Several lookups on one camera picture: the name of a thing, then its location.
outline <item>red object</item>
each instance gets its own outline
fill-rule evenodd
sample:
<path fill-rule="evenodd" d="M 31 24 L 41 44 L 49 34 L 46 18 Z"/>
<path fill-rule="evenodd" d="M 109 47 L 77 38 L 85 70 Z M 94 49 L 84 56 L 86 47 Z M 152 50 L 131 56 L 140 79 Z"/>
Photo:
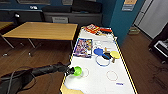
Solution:
<path fill-rule="evenodd" d="M 107 32 L 112 32 L 111 29 L 107 29 L 107 28 L 100 28 L 101 31 L 107 31 Z"/>

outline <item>table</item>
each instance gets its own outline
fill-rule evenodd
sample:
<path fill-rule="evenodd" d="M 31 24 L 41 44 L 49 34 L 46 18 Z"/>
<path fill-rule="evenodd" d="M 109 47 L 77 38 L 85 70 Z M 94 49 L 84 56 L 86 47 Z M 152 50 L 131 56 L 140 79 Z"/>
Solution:
<path fill-rule="evenodd" d="M 30 39 L 73 40 L 76 28 L 77 24 L 26 22 L 3 37 L 28 38 L 33 48 L 36 48 Z"/>
<path fill-rule="evenodd" d="M 4 29 L 12 24 L 13 24 L 13 22 L 0 22 L 0 30 Z M 6 38 L 4 38 L 1 33 L 0 33 L 0 36 L 6 41 L 6 43 L 8 43 L 8 45 L 11 48 L 14 48 L 14 46 Z"/>
<path fill-rule="evenodd" d="M 72 56 L 70 67 L 79 66 L 82 68 L 81 76 L 69 75 L 65 77 L 61 86 L 63 94 L 136 94 L 136 88 L 122 57 L 120 49 L 114 37 L 97 36 L 81 29 L 79 38 L 92 39 L 93 49 L 96 43 L 108 51 L 117 51 L 120 58 L 106 67 L 99 66 L 92 53 L 92 58 Z M 108 60 L 100 59 L 100 63 L 107 63 Z"/>

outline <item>green object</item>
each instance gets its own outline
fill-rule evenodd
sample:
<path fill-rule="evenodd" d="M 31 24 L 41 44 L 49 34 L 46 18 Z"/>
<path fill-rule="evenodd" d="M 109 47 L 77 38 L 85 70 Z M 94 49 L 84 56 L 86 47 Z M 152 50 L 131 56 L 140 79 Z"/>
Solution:
<path fill-rule="evenodd" d="M 73 74 L 74 76 L 79 76 L 82 73 L 81 67 L 76 66 L 74 69 L 75 69 L 75 72 Z"/>

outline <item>book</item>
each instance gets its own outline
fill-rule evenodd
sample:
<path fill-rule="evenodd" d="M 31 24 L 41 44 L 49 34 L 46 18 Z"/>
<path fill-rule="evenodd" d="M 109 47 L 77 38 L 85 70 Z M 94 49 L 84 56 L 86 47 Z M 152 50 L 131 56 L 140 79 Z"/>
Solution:
<path fill-rule="evenodd" d="M 92 39 L 78 38 L 74 47 L 73 56 L 91 58 Z"/>

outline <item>wooden table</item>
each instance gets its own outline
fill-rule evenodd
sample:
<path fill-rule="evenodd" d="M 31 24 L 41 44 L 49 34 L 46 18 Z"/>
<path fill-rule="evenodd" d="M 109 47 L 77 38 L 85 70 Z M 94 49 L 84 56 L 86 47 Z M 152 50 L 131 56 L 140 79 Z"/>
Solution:
<path fill-rule="evenodd" d="M 73 40 L 76 28 L 77 24 L 26 22 L 3 37 L 28 38 L 33 48 L 37 48 L 30 39 Z"/>
<path fill-rule="evenodd" d="M 12 24 L 13 24 L 13 22 L 0 22 L 0 30 L 4 29 Z M 0 36 L 9 44 L 9 46 L 11 48 L 14 48 L 14 46 L 6 38 L 4 38 L 1 33 L 0 33 Z"/>

